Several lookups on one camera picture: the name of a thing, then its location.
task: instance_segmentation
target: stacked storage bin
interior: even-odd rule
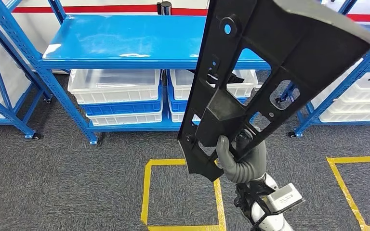
[[[162,120],[159,70],[73,69],[68,91],[94,126]]]
[[[0,44],[0,75],[8,93],[12,108],[18,104],[19,99],[27,91],[30,81],[25,77],[24,72],[16,66],[12,57]],[[0,93],[0,103],[5,105]]]
[[[349,68],[311,101],[314,108],[329,96],[357,64]],[[320,115],[319,119],[321,122],[370,121],[370,72],[357,80],[338,99],[334,99],[334,103]]]
[[[251,95],[251,91],[258,84],[255,70],[235,70],[237,77],[244,79],[243,83],[229,83],[227,90],[233,94],[241,103]],[[170,116],[172,122],[182,122],[188,97],[191,92],[194,73],[188,70],[170,70],[168,73],[168,104],[170,107]],[[196,115],[192,119],[200,121]]]

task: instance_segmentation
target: black automotive panel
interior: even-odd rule
[[[248,48],[271,66],[271,74],[248,105],[242,105],[226,85],[241,51]],[[370,33],[343,15],[313,0],[211,0],[188,106],[178,140],[188,170],[210,180],[223,174],[207,155],[220,135],[230,140],[243,129],[253,135],[241,159],[275,131],[370,49]],[[218,80],[215,87],[208,74]],[[283,80],[292,81],[298,98],[282,110],[270,101]],[[250,124],[261,113],[269,125],[258,131]],[[192,122],[196,114],[202,120]]]

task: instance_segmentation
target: gray robotic finger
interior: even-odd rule
[[[236,150],[244,148],[251,137],[241,133],[236,138]],[[220,136],[216,145],[216,152],[226,177],[234,183],[247,183],[261,179],[266,172],[266,144],[261,142],[248,155],[235,162],[229,151],[229,139]]]

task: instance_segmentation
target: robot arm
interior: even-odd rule
[[[243,149],[251,139],[248,131],[238,134],[236,150]],[[229,139],[220,136],[216,152],[226,177],[236,183],[234,204],[252,224],[252,230],[293,230],[282,212],[303,202],[303,198],[292,184],[279,189],[274,179],[266,173],[265,141],[236,162],[229,152]]]

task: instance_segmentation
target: yellow tape square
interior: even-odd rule
[[[338,184],[340,185],[341,190],[344,193],[345,198],[347,199],[348,205],[350,206],[352,212],[357,219],[359,226],[362,231],[370,231],[370,226],[365,223],[364,218],[359,212],[358,206],[355,204],[354,199],[352,198],[347,186],[344,183],[343,178],[341,177],[340,172],[335,164],[347,164],[347,163],[363,163],[370,162],[370,156],[358,156],[358,157],[336,157],[330,158],[326,157],[330,168],[337,179]]]
[[[147,225],[148,221],[148,204],[149,204],[149,189],[151,185],[151,167],[154,165],[185,165],[185,159],[151,159],[145,165],[144,172],[144,192],[143,205],[141,210],[141,221]],[[219,179],[213,182],[215,191],[216,208],[218,211],[218,225],[202,225],[202,226],[147,226],[150,231],[225,231],[225,211],[223,207],[221,184]]]

